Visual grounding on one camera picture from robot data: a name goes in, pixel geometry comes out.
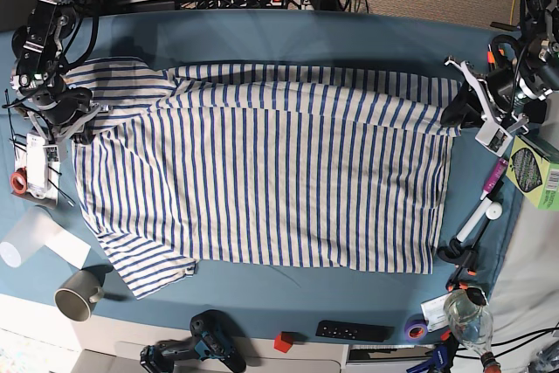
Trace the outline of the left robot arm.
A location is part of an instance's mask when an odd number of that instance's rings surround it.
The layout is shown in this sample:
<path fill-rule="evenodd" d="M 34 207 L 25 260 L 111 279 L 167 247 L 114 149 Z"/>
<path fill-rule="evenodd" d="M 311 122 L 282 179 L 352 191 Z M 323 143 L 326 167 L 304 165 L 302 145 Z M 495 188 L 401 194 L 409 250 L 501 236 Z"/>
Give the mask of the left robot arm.
<path fill-rule="evenodd" d="M 511 128 L 521 114 L 540 125 L 547 98 L 558 92 L 558 0 L 520 0 L 518 24 L 509 30 L 520 36 L 495 36 L 489 44 L 493 67 L 473 76 L 502 127 Z"/>

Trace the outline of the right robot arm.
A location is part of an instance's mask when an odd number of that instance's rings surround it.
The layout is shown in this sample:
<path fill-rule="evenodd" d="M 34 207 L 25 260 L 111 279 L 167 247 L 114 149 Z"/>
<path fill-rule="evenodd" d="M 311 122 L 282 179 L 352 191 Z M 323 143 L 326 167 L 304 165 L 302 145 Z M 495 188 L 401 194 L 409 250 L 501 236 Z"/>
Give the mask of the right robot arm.
<path fill-rule="evenodd" d="M 41 119 L 45 124 L 36 130 L 44 128 L 49 142 L 70 139 L 78 144 L 91 143 L 90 121 L 100 112 L 90 89 L 69 87 L 64 79 L 68 72 L 85 64 L 97 41 L 99 17 L 94 15 L 86 51 L 75 61 L 68 61 L 69 46 L 63 41 L 78 34 L 84 17 L 80 1 L 38 0 L 27 24 L 12 36 L 16 62 L 10 84 L 17 98 L 3 108 L 16 108 L 25 111 L 29 119 Z"/>

